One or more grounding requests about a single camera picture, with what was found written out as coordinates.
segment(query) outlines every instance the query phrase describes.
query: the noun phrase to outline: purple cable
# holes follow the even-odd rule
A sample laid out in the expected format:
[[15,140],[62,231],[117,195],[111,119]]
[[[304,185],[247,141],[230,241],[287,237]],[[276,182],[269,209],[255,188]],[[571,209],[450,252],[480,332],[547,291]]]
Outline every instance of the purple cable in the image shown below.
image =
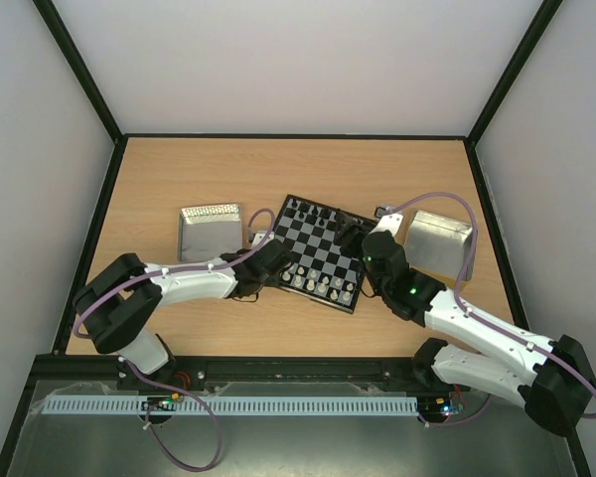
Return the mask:
[[157,445],[159,445],[159,448],[164,453],[164,455],[168,458],[168,460],[170,462],[172,462],[173,464],[175,464],[180,469],[186,470],[188,472],[205,472],[206,470],[210,470],[213,467],[215,467],[217,465],[217,463],[219,463],[219,458],[221,457],[221,451],[223,450],[223,432],[221,431],[221,424],[219,423],[219,418],[217,417],[217,415],[214,414],[212,412],[212,410],[210,409],[210,407],[199,397],[193,395],[192,393],[190,393],[188,391],[184,391],[179,388],[175,388],[174,386],[163,385],[161,383],[157,383],[156,381],[151,381],[148,378],[146,378],[145,376],[143,376],[143,374],[137,369],[137,367],[135,365],[133,365],[132,363],[130,363],[127,360],[126,360],[126,363],[128,365],[128,368],[130,368],[130,370],[132,370],[132,372],[139,379],[139,381],[142,381],[147,385],[154,386],[155,388],[161,388],[162,390],[172,391],[174,393],[179,393],[181,395],[184,395],[184,396],[194,399],[196,402],[198,402],[201,405],[201,407],[203,409],[206,410],[208,415],[212,418],[213,423],[215,424],[215,429],[217,430],[217,451],[215,452],[215,456],[212,458],[212,460],[210,461],[210,463],[208,465],[204,465],[203,467],[196,467],[194,465],[188,465],[185,462],[182,462],[177,457],[175,457],[172,454],[172,452],[170,452],[170,450],[168,450],[168,448],[163,443],[161,438],[157,435],[157,432],[155,431],[155,429],[152,427],[152,424],[150,423],[150,412],[152,411],[152,408],[149,408],[146,411],[146,416],[145,416],[145,422],[147,425],[146,428],[152,434],[152,436],[155,438],[155,440],[157,441]]
[[[428,194],[422,194],[421,196],[411,199],[410,201],[403,203],[399,207],[396,207],[394,209],[389,209],[389,211],[394,214],[396,212],[401,211],[402,209],[405,209],[408,206],[411,206],[412,204],[415,204],[419,201],[423,201],[424,199],[429,199],[432,197],[448,197],[450,199],[454,199],[455,201],[459,202],[462,206],[464,206],[464,208],[466,209],[466,212],[468,212],[468,216],[470,217],[470,221],[473,226],[473,240],[472,240],[473,244],[470,248],[470,252],[468,253],[468,256],[466,256],[466,258],[464,259],[464,263],[461,265],[459,273],[457,274],[457,280],[455,281],[455,289],[453,290],[455,301],[457,302],[457,306],[459,306],[459,308],[464,313],[466,313],[468,316],[474,318],[477,322],[481,323],[482,325],[485,325],[488,328],[495,330],[498,333],[501,333],[502,335],[516,341],[517,343],[519,343],[522,346],[526,346],[528,343],[528,340],[525,340],[524,338],[515,336],[510,331],[502,328],[501,326],[499,326],[495,323],[491,323],[490,321],[486,320],[485,318],[478,315],[477,313],[469,312],[466,305],[461,301],[459,289],[461,288],[461,284],[464,280],[464,275],[466,274],[466,270],[468,269],[468,266],[473,262],[473,260],[475,258],[475,250],[477,248],[477,238],[479,236],[479,227],[477,225],[477,218],[475,217],[475,212],[473,211],[472,207],[470,207],[470,205],[464,199],[459,197],[457,194],[453,194],[451,192],[429,192]],[[580,373],[578,373],[574,368],[569,366],[567,363],[565,363],[563,360],[561,360],[557,356],[553,355],[552,353],[550,353],[548,351],[543,350],[541,347],[539,347],[537,345],[534,345],[533,349],[535,351],[541,353],[548,360],[553,361],[558,366],[560,366],[562,369],[564,369],[567,373],[572,375],[596,399],[596,388],[594,388],[591,385],[591,383],[589,383],[585,378],[583,378],[583,376]],[[471,417],[481,415],[481,411],[484,409],[484,407],[482,407],[482,409],[480,409],[477,413],[473,414]],[[585,413],[585,414],[583,414],[583,417],[586,419],[596,419],[596,412]],[[465,421],[470,421],[469,419],[470,419],[470,417],[467,419],[464,419],[463,421],[460,420],[458,422],[451,422],[450,424],[458,424],[458,423],[462,423]]]
[[[267,229],[267,232],[265,233],[265,236],[258,243],[258,245],[255,246],[252,250],[248,251],[247,253],[244,253],[243,255],[241,255],[236,260],[231,261],[230,263],[222,263],[220,265],[215,266],[213,268],[213,270],[223,270],[223,269],[238,265],[239,263],[243,263],[245,260],[250,258],[252,255],[254,255],[257,251],[259,251],[265,245],[265,243],[267,242],[267,239],[269,238],[269,236],[271,235],[271,233],[273,231],[274,223],[276,222],[276,215],[274,214],[274,212],[271,209],[260,209],[259,211],[256,211],[254,213],[254,215],[251,216],[251,219],[249,219],[249,223],[247,224],[247,229],[248,230],[251,229],[251,226],[254,223],[254,220],[256,219],[256,217],[258,217],[262,213],[269,214],[271,222],[269,224],[269,228]],[[206,270],[209,270],[207,265],[184,265],[184,266],[179,266],[176,269],[171,270],[170,273],[174,275],[176,273],[183,273],[186,271],[206,271]],[[157,270],[157,271],[151,271],[150,273],[144,273],[143,275],[135,276],[133,278],[130,278],[128,281],[124,281],[120,285],[115,286],[108,292],[104,293],[92,305],[90,305],[88,308],[86,308],[84,310],[84,312],[78,318],[75,319],[75,322],[73,323],[73,334],[76,335],[78,338],[84,338],[84,339],[88,338],[88,335],[85,333],[82,333],[79,330],[79,327],[92,314],[93,311],[95,311],[103,303],[108,301],[110,298],[115,296],[117,293],[129,288],[130,286],[134,285],[135,283],[139,283],[140,281],[147,280],[149,278],[154,278],[155,276],[159,276],[162,273],[163,272],[161,270]]]

